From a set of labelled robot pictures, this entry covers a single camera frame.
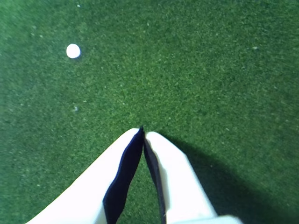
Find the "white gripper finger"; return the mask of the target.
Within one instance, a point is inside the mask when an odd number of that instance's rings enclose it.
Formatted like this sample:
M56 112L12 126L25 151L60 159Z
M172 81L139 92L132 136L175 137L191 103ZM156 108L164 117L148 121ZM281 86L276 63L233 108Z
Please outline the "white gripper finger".
M163 224L240 224L218 216L185 153L156 132L144 139L145 158L156 185Z
M143 142L142 127L126 131L29 223L117 223L142 155Z

